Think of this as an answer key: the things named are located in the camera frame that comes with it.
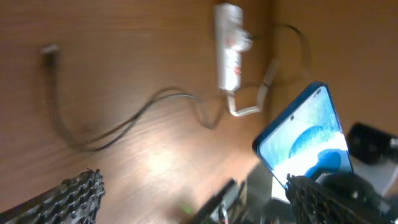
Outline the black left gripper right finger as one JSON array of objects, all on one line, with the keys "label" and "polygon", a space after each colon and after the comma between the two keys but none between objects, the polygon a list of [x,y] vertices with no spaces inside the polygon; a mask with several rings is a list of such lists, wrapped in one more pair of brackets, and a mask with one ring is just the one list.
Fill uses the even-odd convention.
[{"label": "black left gripper right finger", "polygon": [[397,223],[397,207],[355,174],[326,174],[317,181],[288,175],[285,194],[297,223]]}]

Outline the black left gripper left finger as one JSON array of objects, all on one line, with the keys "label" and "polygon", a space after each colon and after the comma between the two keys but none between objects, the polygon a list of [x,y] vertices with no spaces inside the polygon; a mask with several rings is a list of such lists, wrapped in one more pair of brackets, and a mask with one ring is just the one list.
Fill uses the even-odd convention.
[{"label": "black left gripper left finger", "polygon": [[1,223],[95,223],[104,195],[101,171],[88,169],[20,205],[1,212]]}]

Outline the blue Galaxy smartphone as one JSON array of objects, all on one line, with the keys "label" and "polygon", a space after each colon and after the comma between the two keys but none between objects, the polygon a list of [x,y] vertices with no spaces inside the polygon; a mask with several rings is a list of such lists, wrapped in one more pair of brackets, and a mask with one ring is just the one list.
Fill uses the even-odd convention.
[{"label": "blue Galaxy smartphone", "polygon": [[288,176],[317,180],[324,173],[352,173],[338,113],[326,83],[313,82],[253,141],[253,151],[278,183]]}]

